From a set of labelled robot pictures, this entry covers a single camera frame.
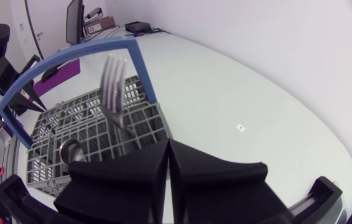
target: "blue plastic handle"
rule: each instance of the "blue plastic handle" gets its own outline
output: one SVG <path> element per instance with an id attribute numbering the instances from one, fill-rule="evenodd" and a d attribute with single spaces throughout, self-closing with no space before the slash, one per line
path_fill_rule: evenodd
<path id="1" fill-rule="evenodd" d="M 152 88 L 150 77 L 146 69 L 146 65 L 144 64 L 137 41 L 133 36 L 92 40 L 82 44 L 74 45 L 65 50 L 61 50 L 48 58 L 45 58 L 32 68 L 28 69 L 7 90 L 6 94 L 2 98 L 2 101 L 0 102 L 0 115 L 4 119 L 4 122 L 6 122 L 12 132 L 17 136 L 21 143 L 25 145 L 27 149 L 31 148 L 32 139 L 21 127 L 21 125 L 11 113 L 10 109 L 7 107 L 7 104 L 10 102 L 13 96 L 30 80 L 60 63 L 72 60 L 77 57 L 82 57 L 84 55 L 116 49 L 128 49 L 137 74 L 139 75 L 143 89 L 146 93 L 148 102 L 157 102 L 157 98 L 155 97 L 154 89 Z"/>

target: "white table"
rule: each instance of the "white table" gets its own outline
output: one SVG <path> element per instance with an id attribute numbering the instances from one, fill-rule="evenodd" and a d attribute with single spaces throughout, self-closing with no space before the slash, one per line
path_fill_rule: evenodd
<path id="1" fill-rule="evenodd" d="M 323 175 L 336 181 L 351 215 L 350 155 L 303 104 L 244 65 L 188 40 L 158 33 L 137 41 L 175 140 L 227 161 L 265 163 L 266 182 L 287 207 L 304 198 Z M 106 54 L 80 58 L 81 73 L 41 97 L 46 107 L 99 88 Z M 113 54 L 130 61 L 127 50 Z M 128 75 L 135 75 L 132 63 L 129 67 Z M 28 133 L 37 116 L 28 111 L 19 118 Z M 239 124 L 246 128 L 243 132 L 237 129 Z M 26 160 L 21 146 L 18 171 L 24 183 Z M 29 191 L 54 208 L 54 198 Z M 164 222 L 173 222 L 169 181 Z"/>

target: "gray plastic basket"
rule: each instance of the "gray plastic basket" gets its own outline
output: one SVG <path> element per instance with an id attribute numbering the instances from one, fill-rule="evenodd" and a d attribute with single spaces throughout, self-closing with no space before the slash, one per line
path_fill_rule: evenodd
<path id="1" fill-rule="evenodd" d="M 108 123 L 100 110 L 100 90 L 94 90 L 42 113 L 34 128 L 27 161 L 27 186 L 58 196 L 69 183 L 60 145 L 81 142 L 87 161 L 106 161 L 170 137 L 159 104 L 150 105 L 138 77 L 126 79 L 124 123 L 136 136 Z"/>

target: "metal fork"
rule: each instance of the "metal fork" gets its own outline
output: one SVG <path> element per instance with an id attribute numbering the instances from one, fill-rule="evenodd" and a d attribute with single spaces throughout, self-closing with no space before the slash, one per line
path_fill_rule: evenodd
<path id="1" fill-rule="evenodd" d="M 134 131 L 126 127 L 123 120 L 126 64 L 126 59 L 108 55 L 101 75 L 100 106 L 109 123 L 128 131 L 133 137 Z"/>

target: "purple object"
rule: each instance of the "purple object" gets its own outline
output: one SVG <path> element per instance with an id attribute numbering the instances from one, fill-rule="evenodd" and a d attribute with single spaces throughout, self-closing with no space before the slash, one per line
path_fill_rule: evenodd
<path id="1" fill-rule="evenodd" d="M 38 96 L 42 96 L 47 93 L 49 90 L 55 88 L 59 84 L 67 81 L 68 79 L 78 75 L 81 72 L 81 67 L 79 63 L 79 58 L 64 65 L 62 68 L 58 69 L 58 72 L 46 80 L 46 82 L 42 83 L 41 81 L 35 83 L 34 90 Z"/>

